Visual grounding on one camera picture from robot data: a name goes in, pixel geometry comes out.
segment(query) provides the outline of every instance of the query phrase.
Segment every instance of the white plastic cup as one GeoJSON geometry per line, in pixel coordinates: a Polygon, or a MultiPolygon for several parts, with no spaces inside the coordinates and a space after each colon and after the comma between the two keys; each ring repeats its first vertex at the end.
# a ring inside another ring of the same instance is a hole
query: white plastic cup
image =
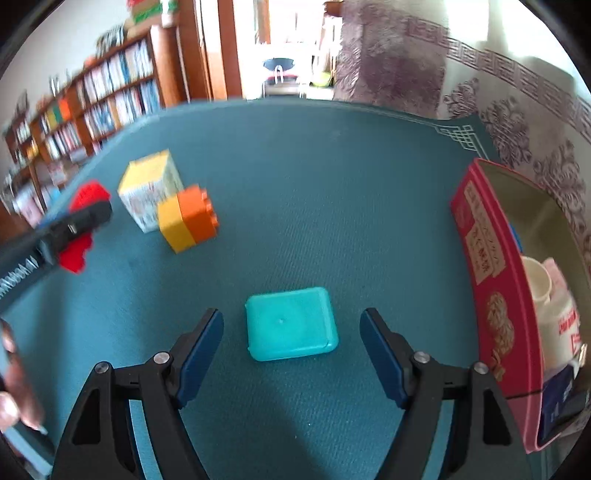
{"type": "Polygon", "coordinates": [[[552,290],[552,280],[550,274],[544,266],[530,257],[521,257],[525,276],[530,286],[531,297],[534,301],[534,307],[537,310],[550,301],[550,291],[552,290]]]}

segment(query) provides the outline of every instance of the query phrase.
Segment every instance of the blue gripper pad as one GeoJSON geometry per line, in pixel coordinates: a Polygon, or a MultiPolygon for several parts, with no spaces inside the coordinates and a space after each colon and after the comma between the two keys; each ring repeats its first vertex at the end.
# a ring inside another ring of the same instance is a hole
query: blue gripper pad
{"type": "Polygon", "coordinates": [[[216,312],[207,323],[180,371],[180,385],[176,396],[180,408],[194,399],[199,392],[222,336],[223,316],[221,312],[216,312]]]}
{"type": "Polygon", "coordinates": [[[359,333],[386,396],[394,400],[399,408],[405,408],[408,394],[404,389],[403,370],[367,310],[361,314],[359,333]]]}

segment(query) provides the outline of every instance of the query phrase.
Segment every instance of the lego duplo block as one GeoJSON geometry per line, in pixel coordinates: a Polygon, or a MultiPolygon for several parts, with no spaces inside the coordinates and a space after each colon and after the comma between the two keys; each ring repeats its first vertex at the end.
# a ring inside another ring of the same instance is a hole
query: lego duplo block
{"type": "Polygon", "coordinates": [[[194,185],[179,192],[177,196],[183,222],[191,232],[195,243],[216,236],[219,224],[207,191],[194,185]]]}
{"type": "Polygon", "coordinates": [[[158,225],[163,237],[175,253],[195,245],[191,232],[183,222],[176,195],[158,204],[158,225]]]}

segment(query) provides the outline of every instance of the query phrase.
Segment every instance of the teal carpet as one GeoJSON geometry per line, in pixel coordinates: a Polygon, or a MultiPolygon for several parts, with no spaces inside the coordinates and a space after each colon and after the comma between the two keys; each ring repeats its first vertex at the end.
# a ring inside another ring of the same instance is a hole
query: teal carpet
{"type": "MultiPolygon", "coordinates": [[[[449,201],[476,156],[495,150],[477,117],[436,122],[337,102],[263,100],[182,106],[116,136],[63,195],[98,179],[112,222],[86,271],[58,271],[8,312],[56,442],[90,369],[146,361],[207,307],[225,335],[182,412],[212,480],[372,479],[402,412],[388,401],[359,338],[378,308],[391,329],[437,360],[476,360],[475,309],[449,201]],[[186,186],[210,194],[216,239],[174,255],[144,234],[116,188],[130,160],[170,149],[186,186]],[[244,302],[256,293],[328,289],[340,344],[327,355],[257,363],[244,302]]],[[[148,479],[160,477],[138,402],[148,479]]],[[[425,478],[443,458],[451,406],[425,478]]]]}

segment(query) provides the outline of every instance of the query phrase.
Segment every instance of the teal lid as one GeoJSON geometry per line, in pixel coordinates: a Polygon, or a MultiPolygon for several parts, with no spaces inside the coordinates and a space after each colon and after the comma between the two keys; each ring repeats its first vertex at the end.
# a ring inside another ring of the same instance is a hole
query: teal lid
{"type": "Polygon", "coordinates": [[[339,344],[325,288],[253,295],[246,301],[248,351],[259,362],[316,355],[339,344]]]}

